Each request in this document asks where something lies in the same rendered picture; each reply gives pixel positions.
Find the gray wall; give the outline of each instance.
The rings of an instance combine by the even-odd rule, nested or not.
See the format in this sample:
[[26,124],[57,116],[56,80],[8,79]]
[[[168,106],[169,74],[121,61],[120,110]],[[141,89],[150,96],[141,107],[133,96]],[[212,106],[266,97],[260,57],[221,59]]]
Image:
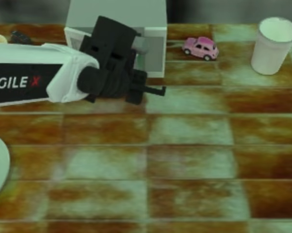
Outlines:
[[[70,0],[0,0],[0,23],[65,23]],[[292,0],[167,0],[169,23],[292,20]]]

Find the robotic arm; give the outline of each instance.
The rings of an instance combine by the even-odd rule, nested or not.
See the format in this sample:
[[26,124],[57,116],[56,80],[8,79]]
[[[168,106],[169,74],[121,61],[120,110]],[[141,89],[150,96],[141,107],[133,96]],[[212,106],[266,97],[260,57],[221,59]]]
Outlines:
[[49,100],[70,102],[126,98],[140,104],[145,92],[164,96],[166,87],[146,86],[147,73],[133,68],[147,53],[134,29],[99,17],[80,51],[58,44],[0,44],[0,106]]

